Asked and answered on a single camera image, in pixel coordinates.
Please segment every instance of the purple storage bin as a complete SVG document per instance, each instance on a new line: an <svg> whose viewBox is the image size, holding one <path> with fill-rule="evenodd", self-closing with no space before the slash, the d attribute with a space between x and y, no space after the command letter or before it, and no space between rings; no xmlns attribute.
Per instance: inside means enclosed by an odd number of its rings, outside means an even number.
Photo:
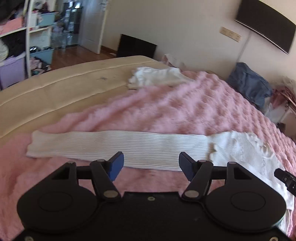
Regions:
<svg viewBox="0 0 296 241"><path fill-rule="evenodd" d="M25 79L25 53L18 57L11 57L4 60L0 66L1 89L23 81Z"/></svg>

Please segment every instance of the white door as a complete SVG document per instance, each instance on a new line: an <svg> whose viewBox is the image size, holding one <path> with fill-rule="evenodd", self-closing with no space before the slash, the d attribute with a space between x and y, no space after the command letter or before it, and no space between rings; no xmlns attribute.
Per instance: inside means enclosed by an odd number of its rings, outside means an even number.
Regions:
<svg viewBox="0 0 296 241"><path fill-rule="evenodd" d="M78 43L97 54L101 51L107 5L110 0L84 0Z"/></svg>

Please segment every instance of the wall-mounted television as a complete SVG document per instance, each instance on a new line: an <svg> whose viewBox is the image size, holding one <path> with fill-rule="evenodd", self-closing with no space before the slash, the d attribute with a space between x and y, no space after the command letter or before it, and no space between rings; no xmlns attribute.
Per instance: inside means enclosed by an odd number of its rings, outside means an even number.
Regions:
<svg viewBox="0 0 296 241"><path fill-rule="evenodd" d="M116 56L128 57L143 55L149 58L153 58L156 47L157 45L155 44L122 34Z"/></svg>
<svg viewBox="0 0 296 241"><path fill-rule="evenodd" d="M260 0L242 0L235 21L289 54L296 25L272 7Z"/></svg>

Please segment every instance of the wall socket panel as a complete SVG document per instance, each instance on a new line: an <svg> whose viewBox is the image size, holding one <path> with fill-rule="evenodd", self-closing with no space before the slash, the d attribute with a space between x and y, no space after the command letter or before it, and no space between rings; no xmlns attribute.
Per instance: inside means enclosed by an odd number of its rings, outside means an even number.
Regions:
<svg viewBox="0 0 296 241"><path fill-rule="evenodd" d="M220 33L231 38L231 39L234 39L237 42L239 42L242 38L239 34L232 32L231 30L224 28L224 27L221 27Z"/></svg>

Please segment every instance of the pink blanket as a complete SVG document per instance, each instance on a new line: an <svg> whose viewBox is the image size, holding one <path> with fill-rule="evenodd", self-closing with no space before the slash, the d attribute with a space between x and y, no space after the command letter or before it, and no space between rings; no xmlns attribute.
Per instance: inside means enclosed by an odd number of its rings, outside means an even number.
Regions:
<svg viewBox="0 0 296 241"><path fill-rule="evenodd" d="M268 142L287 171L296 174L296 146L263 114L216 75L185 72L196 81L174 88L147 87L114 98L106 105L66 115L41 128L48 133L125 130L155 133L211 135L224 131L254 132ZM13 239L23 227L16 212L20 196L68 161L25 156L30 134L11 139L0 149L0 238ZM77 161L78 165L88 165ZM82 186L91 189L87 181ZM179 191L188 185L182 172L124 168L115 181L124 191ZM296 212L291 218L296 223Z"/></svg>

